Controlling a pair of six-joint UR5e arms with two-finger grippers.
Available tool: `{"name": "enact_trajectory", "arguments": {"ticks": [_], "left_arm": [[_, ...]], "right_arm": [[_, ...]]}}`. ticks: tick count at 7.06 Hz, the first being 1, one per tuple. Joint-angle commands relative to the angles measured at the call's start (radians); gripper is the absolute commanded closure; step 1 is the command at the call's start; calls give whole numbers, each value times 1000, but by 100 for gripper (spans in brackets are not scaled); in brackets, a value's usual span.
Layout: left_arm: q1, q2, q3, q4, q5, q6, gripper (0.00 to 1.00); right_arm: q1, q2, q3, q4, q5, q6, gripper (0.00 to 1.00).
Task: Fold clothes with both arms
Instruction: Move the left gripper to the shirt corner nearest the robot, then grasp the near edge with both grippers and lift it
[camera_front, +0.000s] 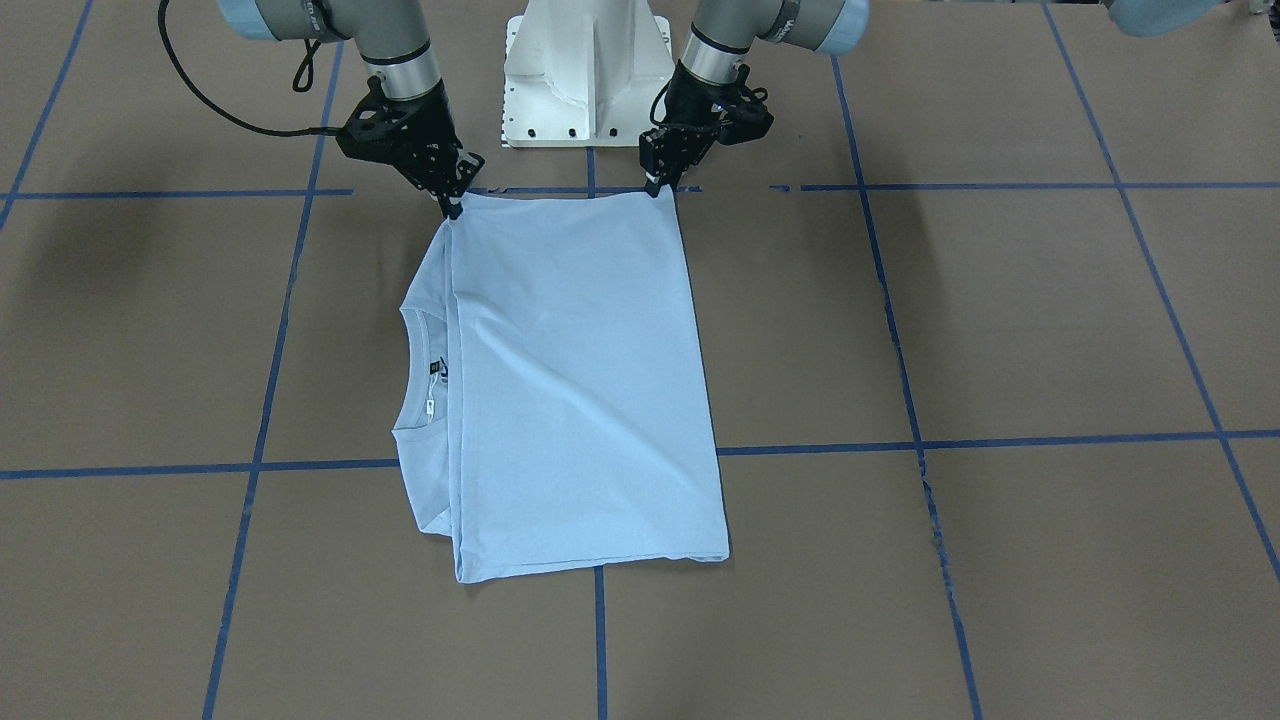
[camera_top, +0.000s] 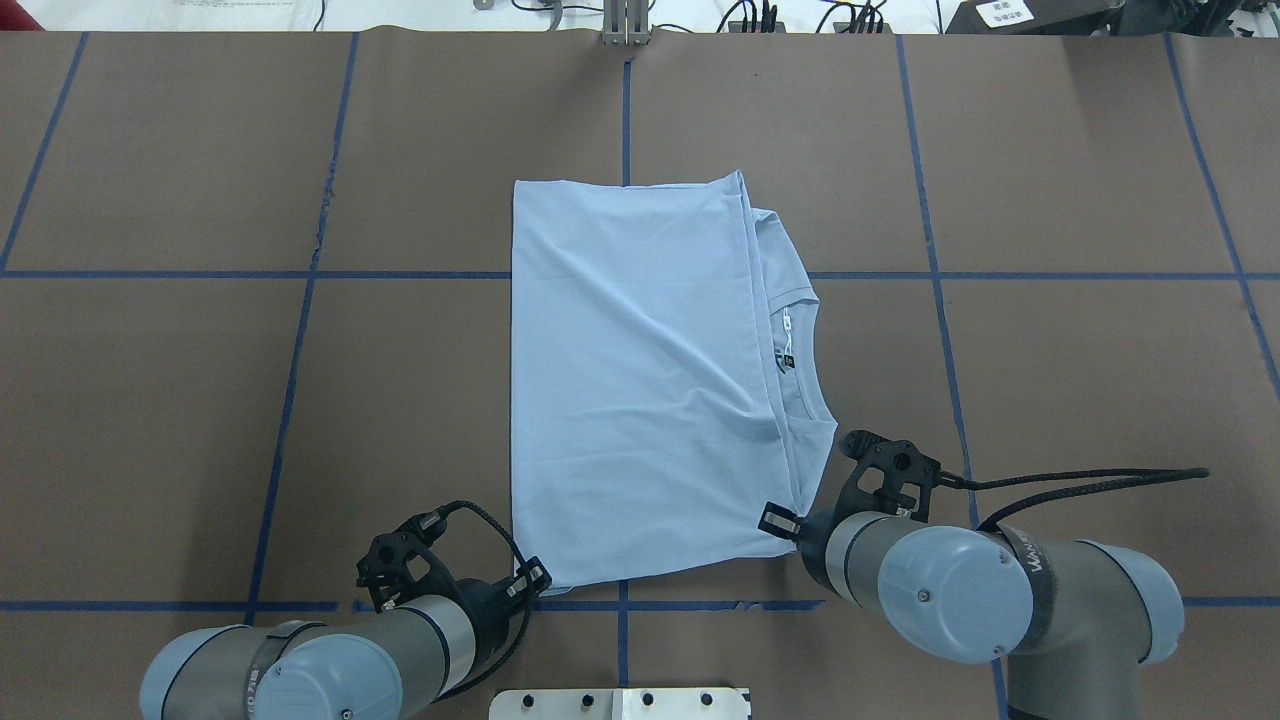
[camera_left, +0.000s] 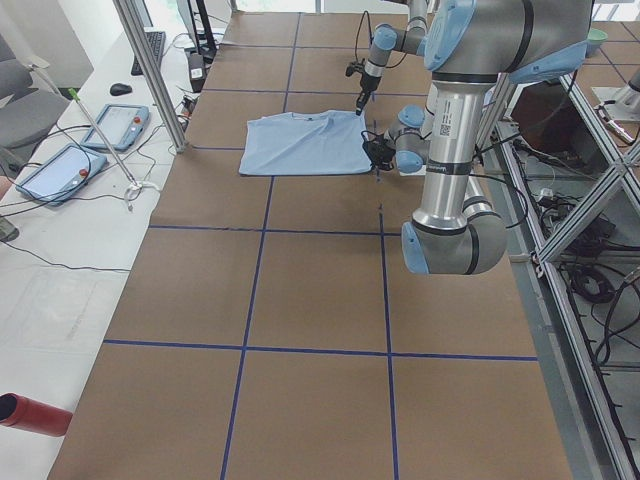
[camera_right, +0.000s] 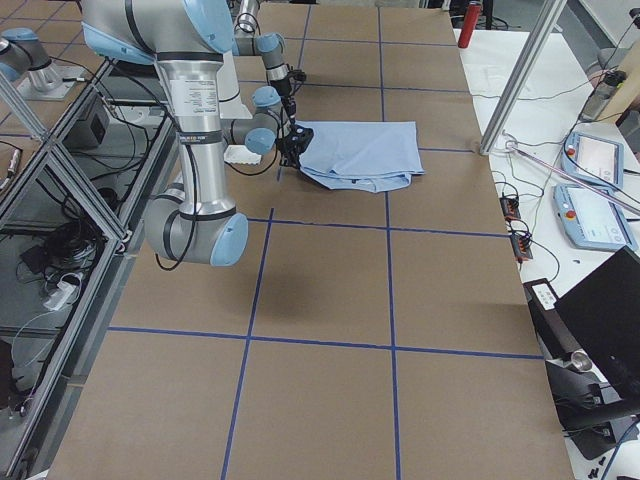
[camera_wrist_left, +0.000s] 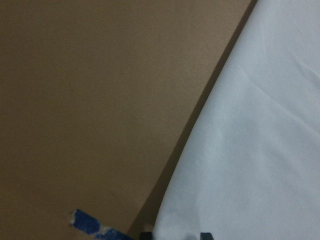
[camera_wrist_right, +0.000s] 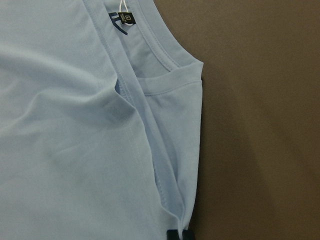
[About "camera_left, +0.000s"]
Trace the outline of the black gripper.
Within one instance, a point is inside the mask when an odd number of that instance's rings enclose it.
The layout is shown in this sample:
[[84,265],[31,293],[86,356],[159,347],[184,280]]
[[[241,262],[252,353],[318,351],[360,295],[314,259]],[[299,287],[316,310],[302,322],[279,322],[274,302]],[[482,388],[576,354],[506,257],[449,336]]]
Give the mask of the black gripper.
[[378,170],[393,170],[393,158],[395,150],[386,144],[371,143],[369,146],[369,157],[373,168]]
[[357,98],[355,113],[357,116],[361,116],[364,112],[366,104],[368,103],[371,95],[375,92],[379,86],[381,78],[377,76],[371,76],[368,73],[363,73],[360,79],[361,92]]

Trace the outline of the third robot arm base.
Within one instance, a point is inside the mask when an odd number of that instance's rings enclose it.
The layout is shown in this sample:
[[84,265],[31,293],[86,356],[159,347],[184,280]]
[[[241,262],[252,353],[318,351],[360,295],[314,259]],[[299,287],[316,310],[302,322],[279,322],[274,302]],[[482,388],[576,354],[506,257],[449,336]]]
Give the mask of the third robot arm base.
[[599,103],[596,112],[604,121],[639,122],[639,71],[620,88],[593,87]]

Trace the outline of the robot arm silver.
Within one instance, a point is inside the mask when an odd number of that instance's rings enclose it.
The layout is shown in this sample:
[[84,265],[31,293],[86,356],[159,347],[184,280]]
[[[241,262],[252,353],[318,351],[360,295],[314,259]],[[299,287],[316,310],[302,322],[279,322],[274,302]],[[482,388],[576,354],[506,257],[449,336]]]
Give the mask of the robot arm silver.
[[576,71],[586,56],[590,1],[444,1],[418,52],[432,74],[434,119],[398,119],[387,137],[404,173],[425,172],[420,206],[402,226],[414,274],[484,273],[502,258],[503,220],[478,181],[472,158],[486,92],[499,75],[514,84]]
[[404,29],[387,23],[379,24],[370,35],[370,47],[366,59],[355,58],[346,68],[347,77],[359,73],[360,93],[356,99],[355,114],[360,116],[371,97],[378,89],[381,78],[390,69],[389,60],[393,52],[404,55],[423,56],[429,33],[428,15],[433,12],[433,1],[396,1],[409,9],[408,22]]

